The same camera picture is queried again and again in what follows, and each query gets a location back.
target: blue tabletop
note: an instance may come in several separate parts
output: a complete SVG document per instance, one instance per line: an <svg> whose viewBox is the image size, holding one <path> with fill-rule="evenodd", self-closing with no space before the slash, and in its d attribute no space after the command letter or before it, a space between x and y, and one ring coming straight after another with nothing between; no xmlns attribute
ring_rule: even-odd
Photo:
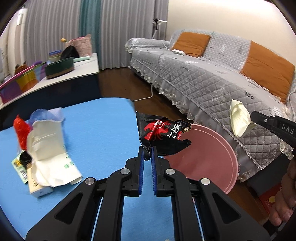
<svg viewBox="0 0 296 241"><path fill-rule="evenodd" d="M62 111L66 148L83 179L106 178L138 155L139 134L130 100L101 98ZM11 164L16 155L17 138L11 127L0 132L0 206L25 238L29 229L77 184L55 187L52 193L35 198ZM124 201L121 240L172 241L173 236L170 198L153 195L151 162L145 161L142 196Z"/></svg>

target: green object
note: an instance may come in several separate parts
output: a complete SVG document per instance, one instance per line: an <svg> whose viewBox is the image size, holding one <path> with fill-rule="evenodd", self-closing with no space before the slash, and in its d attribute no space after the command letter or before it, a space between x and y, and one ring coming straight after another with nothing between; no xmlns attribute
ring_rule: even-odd
<svg viewBox="0 0 296 241"><path fill-rule="evenodd" d="M84 61L84 60L89 60L89 59L91 59L89 56L80 57L80 58L75 58L75 59L74 59L74 63L76 63L76 62L80 62L80 61Z"/></svg>
<svg viewBox="0 0 296 241"><path fill-rule="evenodd" d="M66 58L45 67L45 74L48 79L52 79L63 74L69 73L74 69L74 58Z"/></svg>
<svg viewBox="0 0 296 241"><path fill-rule="evenodd" d="M79 36L91 34L93 53L97 53L101 66L100 20L101 0L81 0L79 17Z"/></svg>
<svg viewBox="0 0 296 241"><path fill-rule="evenodd" d="M21 178L23 183L28 182L28 176L27 176L27 170L25 167L21 164L20 160L20 155L18 155L16 158L14 158L11 162L13 168L17 171L17 174Z"/></svg>

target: red plastic bag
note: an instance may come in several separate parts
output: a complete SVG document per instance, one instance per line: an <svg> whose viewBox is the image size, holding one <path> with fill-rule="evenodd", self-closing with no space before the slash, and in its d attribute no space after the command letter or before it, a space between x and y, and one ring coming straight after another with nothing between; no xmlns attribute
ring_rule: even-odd
<svg viewBox="0 0 296 241"><path fill-rule="evenodd" d="M13 127L17 134L17 138L22 150L27 150L27 136L29 134L30 126L19 116L13 121Z"/></svg>

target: crumpled tissue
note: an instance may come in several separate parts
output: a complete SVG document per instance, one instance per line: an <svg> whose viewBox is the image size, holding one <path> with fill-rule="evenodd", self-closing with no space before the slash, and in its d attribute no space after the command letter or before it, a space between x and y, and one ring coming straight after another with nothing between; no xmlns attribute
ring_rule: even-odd
<svg viewBox="0 0 296 241"><path fill-rule="evenodd" d="M42 186L75 184L82 175L66 152L61 121L38 120L27 137L32 157L32 176Z"/></svg>
<svg viewBox="0 0 296 241"><path fill-rule="evenodd" d="M238 100L231 101L230 120L233 133L238 138L244 137L257 125L251 121L250 113Z"/></svg>

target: pink bag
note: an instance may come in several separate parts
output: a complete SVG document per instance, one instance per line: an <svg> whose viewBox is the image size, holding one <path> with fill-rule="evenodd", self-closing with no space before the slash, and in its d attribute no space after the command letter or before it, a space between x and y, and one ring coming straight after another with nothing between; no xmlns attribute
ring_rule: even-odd
<svg viewBox="0 0 296 241"><path fill-rule="evenodd" d="M86 57L92 55L92 45L91 45L91 35L88 34L85 37L80 37L77 39L72 39L69 42L66 42L66 48L68 46L74 46L80 57Z"/></svg>

